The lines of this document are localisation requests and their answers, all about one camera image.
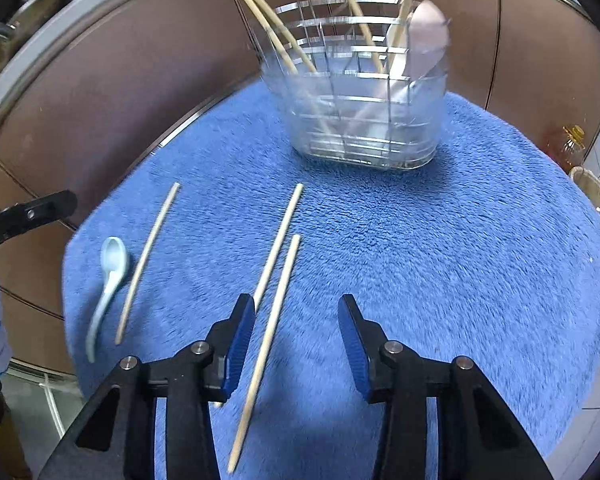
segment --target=white spoon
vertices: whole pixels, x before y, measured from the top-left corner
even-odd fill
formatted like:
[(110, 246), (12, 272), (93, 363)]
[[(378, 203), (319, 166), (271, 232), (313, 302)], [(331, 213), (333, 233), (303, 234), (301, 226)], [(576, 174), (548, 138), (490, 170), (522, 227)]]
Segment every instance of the white spoon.
[(100, 250), (100, 265), (102, 266), (102, 273), (104, 275), (104, 288), (102, 289), (102, 295), (93, 313), (93, 317), (91, 317), (91, 323), (85, 339), (87, 359), (90, 363), (96, 361), (96, 338), (102, 317), (107, 311), (111, 298), (113, 298), (113, 295), (118, 290), (129, 267), (129, 254), (120, 238), (110, 236), (104, 240)]

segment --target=blue mat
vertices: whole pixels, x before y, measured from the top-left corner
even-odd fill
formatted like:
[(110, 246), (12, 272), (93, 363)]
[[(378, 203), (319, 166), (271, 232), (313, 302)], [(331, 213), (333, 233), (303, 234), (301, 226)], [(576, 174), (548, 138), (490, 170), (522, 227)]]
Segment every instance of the blue mat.
[[(472, 356), (549, 453), (600, 360), (600, 216), (512, 126), (457, 95), (446, 100), (450, 139), (431, 163), (407, 173), (300, 157), (261, 82), (147, 158), (66, 250), (66, 338), (83, 392), (121, 357), (171, 356), (226, 317), (239, 293), (253, 291), (289, 196), (303, 182), (288, 236), (302, 235), (298, 260), (232, 478), (370, 477), (382, 406), (367, 406), (354, 389), (336, 320), (344, 292), (420, 355)], [(124, 342), (113, 345), (128, 285), (105, 316), (90, 365), (84, 337), (102, 286), (102, 241), (121, 237), (137, 259), (175, 181), (182, 188)], [(286, 247), (238, 390), (223, 409), (212, 408), (223, 478), (285, 254)], [(158, 432), (163, 424), (161, 414)], [(162, 442), (156, 463), (163, 478)]]

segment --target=black mechanical part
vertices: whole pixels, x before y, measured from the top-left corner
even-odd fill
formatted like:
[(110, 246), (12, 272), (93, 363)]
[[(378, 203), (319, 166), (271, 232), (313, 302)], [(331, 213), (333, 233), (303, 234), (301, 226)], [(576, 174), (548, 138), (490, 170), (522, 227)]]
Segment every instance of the black mechanical part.
[(68, 190), (0, 210), (0, 244), (9, 238), (71, 216), (78, 205)]
[[(350, 294), (340, 300), (338, 320), (357, 389), (369, 403), (386, 403), (374, 480), (424, 480), (427, 397), (438, 404), (439, 480), (552, 480), (522, 425), (469, 357), (443, 363), (389, 341)], [(389, 387), (378, 380), (386, 368)]]
[(253, 298), (241, 294), (229, 319), (174, 357), (122, 359), (69, 427), (40, 480), (153, 480), (159, 397), (167, 399), (167, 477), (219, 480), (208, 403), (228, 400), (237, 386), (254, 320)]

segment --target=metal screw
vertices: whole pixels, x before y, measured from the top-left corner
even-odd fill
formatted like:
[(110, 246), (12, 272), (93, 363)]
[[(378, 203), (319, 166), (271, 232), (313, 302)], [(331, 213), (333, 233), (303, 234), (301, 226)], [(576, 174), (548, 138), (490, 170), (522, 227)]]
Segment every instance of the metal screw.
[(138, 358), (133, 357), (132, 355), (120, 359), (120, 368), (123, 370), (131, 370), (132, 368), (135, 368), (137, 364)]
[(399, 354), (404, 350), (404, 346), (399, 341), (387, 341), (384, 343), (384, 349), (389, 352), (389, 354)]
[(458, 368), (461, 368), (462, 370), (471, 370), (471, 368), (474, 367), (474, 362), (470, 357), (461, 355), (460, 357), (456, 358), (456, 365), (458, 365)]
[(206, 341), (196, 341), (191, 345), (191, 351), (195, 355), (201, 355), (209, 350), (209, 343)]

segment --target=plush fabric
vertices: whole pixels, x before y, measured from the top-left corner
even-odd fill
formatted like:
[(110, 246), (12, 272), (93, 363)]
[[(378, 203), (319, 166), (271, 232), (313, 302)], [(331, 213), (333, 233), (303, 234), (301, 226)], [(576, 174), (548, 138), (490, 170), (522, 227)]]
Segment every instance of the plush fabric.
[[(549, 453), (600, 360), (600, 216), (515, 128), (457, 95), (446, 102), (448, 139), (432, 162), (405, 173), (302, 158), (261, 82), (149, 156), (66, 250), (66, 338), (84, 393), (126, 355), (165, 358), (204, 337), (238, 294), (252, 292), (291, 192), (303, 182), (240, 385), (224, 408), (211, 408), (223, 478), (294, 233), (302, 235), (298, 259), (232, 478), (370, 477), (382, 406), (367, 406), (354, 389), (336, 320), (346, 292), (389, 338), (420, 355), (471, 356)], [(182, 188), (144, 270), (125, 339), (114, 346), (128, 285), (105, 316), (90, 365), (84, 337), (102, 288), (102, 241), (121, 237), (137, 260), (175, 181)], [(163, 425), (161, 414), (158, 431)]]

